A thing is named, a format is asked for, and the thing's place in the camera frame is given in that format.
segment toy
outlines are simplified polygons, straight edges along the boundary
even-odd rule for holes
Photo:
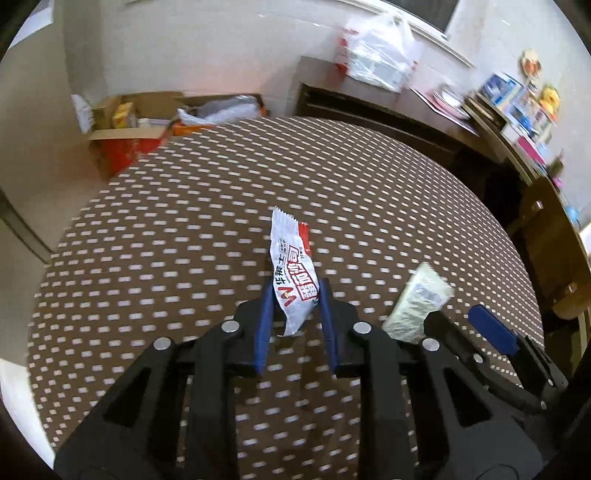
[[[560,96],[552,85],[546,85],[544,87],[538,103],[548,112],[550,118],[555,121],[558,107],[560,107]]]
[[[525,50],[521,56],[521,69],[528,78],[537,78],[542,71],[542,64],[538,59],[538,54],[531,48]]]

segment plastic bag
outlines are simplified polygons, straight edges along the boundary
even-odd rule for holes
[[[187,126],[193,127],[196,125],[217,125],[224,122],[232,122],[243,118],[258,118],[261,116],[261,107],[258,102],[255,103],[240,103],[224,108],[218,112],[203,118],[190,115],[182,108],[177,109],[180,121]]]
[[[418,343],[425,337],[427,315],[441,309],[451,297],[453,288],[423,262],[408,281],[382,330],[396,340]]]
[[[423,45],[414,39],[405,18],[395,20],[392,14],[382,14],[346,26],[337,63],[346,65],[350,77],[393,92],[409,83]]]
[[[271,225],[273,288],[285,313],[286,336],[298,331],[318,302],[319,284],[311,255],[308,224],[275,208]]]

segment white snack package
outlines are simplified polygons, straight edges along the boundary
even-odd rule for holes
[[[318,302],[318,278],[312,263],[308,224],[300,223],[279,208],[271,226],[273,288],[285,312],[285,333],[295,334]]]
[[[453,297],[453,288],[423,262],[408,281],[382,329],[396,340],[419,343],[425,337],[427,315],[441,309]]]

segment white dot pattern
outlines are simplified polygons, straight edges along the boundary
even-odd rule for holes
[[[444,311],[493,369],[518,382],[468,324],[472,305],[542,345],[531,283],[509,238],[436,163],[340,122],[221,125],[144,156],[59,243],[28,344],[31,386],[54,447],[155,338],[202,336],[259,295],[271,275],[274,206],[310,224],[319,277],[363,320],[383,321],[427,261],[455,289]],[[317,319],[295,337],[273,335],[265,375],[237,379],[235,391],[243,479],[356,472],[359,380],[331,376]]]

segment floor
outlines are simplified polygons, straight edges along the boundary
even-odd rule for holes
[[[27,364],[27,332],[43,263],[0,222],[0,358]]]
[[[43,461],[53,468],[56,455],[41,426],[27,367],[0,358],[0,391],[2,401],[22,435]]]

